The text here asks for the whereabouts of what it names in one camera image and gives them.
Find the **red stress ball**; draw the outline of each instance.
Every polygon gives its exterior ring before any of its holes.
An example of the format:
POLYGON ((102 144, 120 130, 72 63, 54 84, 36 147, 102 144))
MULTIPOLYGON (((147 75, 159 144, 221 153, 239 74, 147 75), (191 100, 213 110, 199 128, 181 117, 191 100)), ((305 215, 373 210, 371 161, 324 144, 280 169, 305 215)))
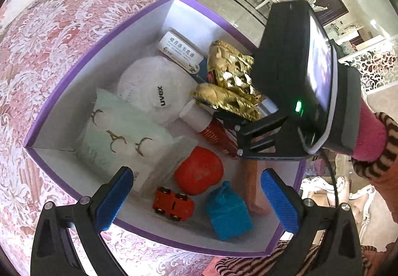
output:
POLYGON ((174 179, 188 195, 198 195, 217 184, 224 174, 218 156, 209 149, 195 147, 191 155, 177 168, 174 179))

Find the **purple box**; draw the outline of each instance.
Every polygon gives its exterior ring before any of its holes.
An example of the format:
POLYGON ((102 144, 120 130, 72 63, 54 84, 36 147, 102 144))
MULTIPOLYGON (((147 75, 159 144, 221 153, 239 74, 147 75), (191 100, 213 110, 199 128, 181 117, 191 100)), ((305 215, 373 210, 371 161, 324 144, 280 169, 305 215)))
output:
MULTIPOLYGON (((102 38, 70 69, 47 99, 31 127, 25 147, 31 158, 61 188, 75 199, 91 196, 108 180, 76 157, 73 145, 90 117, 96 101, 96 88, 110 89, 123 71, 135 60, 153 49, 173 29, 207 56, 214 40, 224 40, 244 54, 255 46, 223 18, 195 0, 159 0, 126 20, 102 38)), ((172 134, 198 135, 178 119, 172 134)), ((205 146, 224 164, 224 180, 232 180, 243 161, 233 161, 203 139, 205 146)), ((287 185, 299 188, 304 163, 275 162, 273 167, 287 185)), ((242 237, 220 241, 205 212, 208 192, 192 197, 196 210, 192 218, 177 223, 156 215, 152 202, 132 192, 114 223, 142 237, 168 246, 218 256, 256 257, 272 253, 282 235, 282 226, 274 212, 252 216, 254 228, 242 237)))

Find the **green indicator light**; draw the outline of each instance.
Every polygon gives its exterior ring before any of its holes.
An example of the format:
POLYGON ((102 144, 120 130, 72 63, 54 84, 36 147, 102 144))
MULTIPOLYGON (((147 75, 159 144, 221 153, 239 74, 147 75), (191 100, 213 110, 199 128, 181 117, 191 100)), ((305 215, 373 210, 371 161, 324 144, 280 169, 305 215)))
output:
POLYGON ((296 103, 296 112, 300 112, 301 111, 301 101, 297 101, 296 103))

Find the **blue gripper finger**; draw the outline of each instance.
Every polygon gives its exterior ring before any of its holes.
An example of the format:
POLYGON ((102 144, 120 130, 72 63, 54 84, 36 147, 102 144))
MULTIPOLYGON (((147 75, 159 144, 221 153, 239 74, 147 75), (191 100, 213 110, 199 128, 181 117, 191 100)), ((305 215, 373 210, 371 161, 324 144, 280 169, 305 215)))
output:
POLYGON ((113 185, 111 185, 107 195, 103 198, 96 209, 95 227, 97 231, 105 231, 110 228, 120 210, 120 207, 133 187, 133 171, 127 167, 122 167, 121 169, 123 168, 125 168, 125 170, 113 185))
POLYGON ((297 192, 287 186, 272 168, 261 174, 261 188, 287 232, 297 234, 304 207, 297 192))

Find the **black cable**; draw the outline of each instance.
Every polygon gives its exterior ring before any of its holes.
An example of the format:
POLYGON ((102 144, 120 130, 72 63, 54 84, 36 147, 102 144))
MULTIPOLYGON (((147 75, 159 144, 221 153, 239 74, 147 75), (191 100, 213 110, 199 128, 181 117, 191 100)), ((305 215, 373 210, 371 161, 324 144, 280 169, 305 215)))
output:
POLYGON ((336 183, 336 177, 334 175, 334 171, 332 168, 332 165, 330 164, 329 158, 326 155, 325 151, 321 148, 319 150, 319 155, 322 157, 322 159, 325 161, 326 166, 328 167, 329 173, 330 173, 330 177, 332 178, 332 184, 333 184, 333 189, 334 189, 334 200, 335 200, 335 204, 336 207, 339 206, 339 195, 337 193, 337 183, 336 183))

